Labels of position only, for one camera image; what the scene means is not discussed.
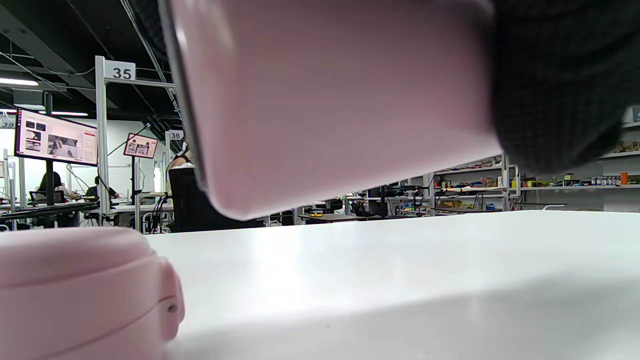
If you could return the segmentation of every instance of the monitor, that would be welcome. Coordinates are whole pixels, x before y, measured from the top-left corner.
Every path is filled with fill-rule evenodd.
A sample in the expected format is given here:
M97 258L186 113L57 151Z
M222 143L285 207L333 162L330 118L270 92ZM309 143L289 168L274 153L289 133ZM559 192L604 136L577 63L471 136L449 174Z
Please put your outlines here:
M138 158L153 159L156 155L158 139L129 133L129 139L124 147L124 154Z
M15 156L98 165L98 129L75 121L18 109Z

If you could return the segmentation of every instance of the dark sleeve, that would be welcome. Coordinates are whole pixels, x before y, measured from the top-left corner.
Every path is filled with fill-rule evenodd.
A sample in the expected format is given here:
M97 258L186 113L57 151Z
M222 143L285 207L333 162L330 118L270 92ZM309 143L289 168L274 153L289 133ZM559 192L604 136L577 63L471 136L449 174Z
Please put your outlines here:
M494 122L511 161L557 173L612 149L640 104L640 1L495 4Z

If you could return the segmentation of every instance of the desk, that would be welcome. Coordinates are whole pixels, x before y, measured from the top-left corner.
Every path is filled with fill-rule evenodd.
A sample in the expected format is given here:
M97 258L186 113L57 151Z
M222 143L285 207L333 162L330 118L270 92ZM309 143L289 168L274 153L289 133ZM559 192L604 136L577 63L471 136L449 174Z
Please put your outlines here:
M311 215L298 215L304 220L313 220L313 222L345 222L345 221L362 221L367 220L365 217L356 217L341 214L323 214L321 217L312 217Z
M52 206L34 206L24 209L17 209L14 213L0 215L0 220L22 220L26 218L38 218L50 215L62 215L76 211L91 211L97 209L98 205L91 202L79 202L76 204L57 204Z
M186 303L166 360L638 359L639 222L532 210L150 235Z
M150 204L150 205L140 205L140 211L142 213L150 213L153 210L155 210L156 205L155 204ZM113 206L112 209L109 210L109 214L119 214L119 213L134 213L136 211L136 206L135 205L116 205ZM164 204L162 207L162 212L163 213L170 213L173 211L173 205L172 204ZM100 213L100 209L94 209L94 210L90 210L90 211L85 211L88 214L93 214L93 213Z

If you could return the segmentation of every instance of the computer monitor stand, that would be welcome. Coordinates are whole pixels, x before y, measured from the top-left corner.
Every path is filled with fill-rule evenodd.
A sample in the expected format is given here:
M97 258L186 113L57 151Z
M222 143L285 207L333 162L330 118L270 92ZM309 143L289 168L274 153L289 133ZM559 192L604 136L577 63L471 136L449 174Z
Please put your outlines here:
M53 199L53 191L54 189L54 181L53 181L53 160L45 160L47 162L47 206L52 206L54 204Z
M136 157L131 156L131 204L136 203L136 195L142 193L142 189L136 190L138 182L136 181Z

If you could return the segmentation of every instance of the ceiling light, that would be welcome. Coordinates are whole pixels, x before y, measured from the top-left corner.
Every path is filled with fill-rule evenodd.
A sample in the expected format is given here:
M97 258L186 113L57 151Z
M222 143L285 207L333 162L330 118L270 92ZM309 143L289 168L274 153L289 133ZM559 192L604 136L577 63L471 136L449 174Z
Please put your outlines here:
M45 111L38 111L41 114L46 114ZM89 116L87 113L72 113L69 111L52 111L51 115L64 115L64 116Z
M0 84L38 86L38 83L32 80L18 80L18 79L5 79L5 78L0 78Z

